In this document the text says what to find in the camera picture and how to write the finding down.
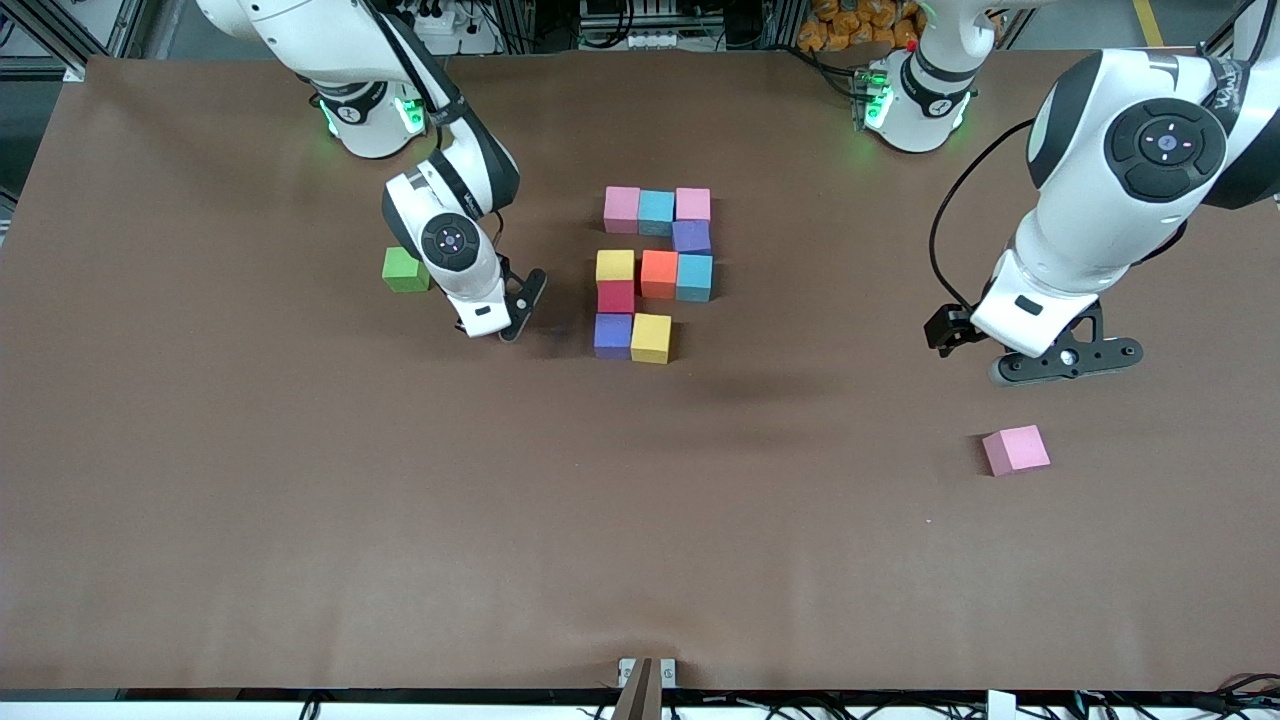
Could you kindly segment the aluminium frame profile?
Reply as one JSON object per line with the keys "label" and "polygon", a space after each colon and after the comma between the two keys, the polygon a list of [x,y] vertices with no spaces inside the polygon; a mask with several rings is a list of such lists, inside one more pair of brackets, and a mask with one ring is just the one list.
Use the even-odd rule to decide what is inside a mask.
{"label": "aluminium frame profile", "polygon": [[0,0],[0,81],[81,82],[97,56],[140,56],[163,0]]}

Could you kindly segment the white rack device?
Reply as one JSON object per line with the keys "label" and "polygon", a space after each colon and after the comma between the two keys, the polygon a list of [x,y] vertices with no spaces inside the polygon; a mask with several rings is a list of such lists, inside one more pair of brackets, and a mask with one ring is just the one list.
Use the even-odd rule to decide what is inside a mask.
{"label": "white rack device", "polygon": [[586,50],[671,49],[689,15],[678,0],[576,0],[577,46]]}

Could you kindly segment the green foam cube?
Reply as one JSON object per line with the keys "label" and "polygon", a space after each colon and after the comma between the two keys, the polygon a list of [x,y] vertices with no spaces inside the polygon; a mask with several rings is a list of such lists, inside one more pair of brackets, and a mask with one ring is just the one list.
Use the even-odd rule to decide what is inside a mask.
{"label": "green foam cube", "polygon": [[394,293],[421,293],[431,288],[426,266],[401,246],[385,250],[381,278]]}

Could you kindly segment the brown table cover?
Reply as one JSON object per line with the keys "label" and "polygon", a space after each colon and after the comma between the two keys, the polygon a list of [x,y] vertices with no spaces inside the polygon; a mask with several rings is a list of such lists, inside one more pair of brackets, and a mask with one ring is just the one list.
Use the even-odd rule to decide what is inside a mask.
{"label": "brown table cover", "polygon": [[[955,177],[1076,60],[986,67],[938,152],[782,54],[465,58],[522,172],[518,342],[393,293],[384,183],[275,61],[96,61],[0,247],[0,687],[1212,689],[1280,673],[1280,210],[1103,296],[1146,359],[997,388],[923,322]],[[644,299],[605,187],[709,188]],[[632,249],[666,365],[593,352]],[[993,477],[1038,425],[1051,465]]]}

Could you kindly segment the orange foam cube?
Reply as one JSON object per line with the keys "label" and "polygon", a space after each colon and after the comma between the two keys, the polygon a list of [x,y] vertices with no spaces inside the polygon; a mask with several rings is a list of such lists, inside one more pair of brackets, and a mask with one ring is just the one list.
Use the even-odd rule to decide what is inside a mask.
{"label": "orange foam cube", "polygon": [[675,300],[680,255],[669,250],[646,249],[640,256],[639,286],[644,299]]}

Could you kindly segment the brown post with metal bracket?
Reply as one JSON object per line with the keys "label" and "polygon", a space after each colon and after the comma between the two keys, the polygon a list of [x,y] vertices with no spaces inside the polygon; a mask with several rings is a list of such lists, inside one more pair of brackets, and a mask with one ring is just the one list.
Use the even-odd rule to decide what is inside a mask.
{"label": "brown post with metal bracket", "polygon": [[621,659],[609,720],[666,720],[664,691],[678,687],[677,667],[675,659]]}

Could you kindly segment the orange bag pile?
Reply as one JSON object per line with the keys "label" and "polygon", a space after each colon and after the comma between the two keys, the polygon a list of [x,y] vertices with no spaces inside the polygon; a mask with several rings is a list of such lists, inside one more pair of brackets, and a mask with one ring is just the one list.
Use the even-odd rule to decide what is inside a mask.
{"label": "orange bag pile", "polygon": [[809,0],[795,46],[835,53],[863,44],[913,50],[928,22],[916,0]]}

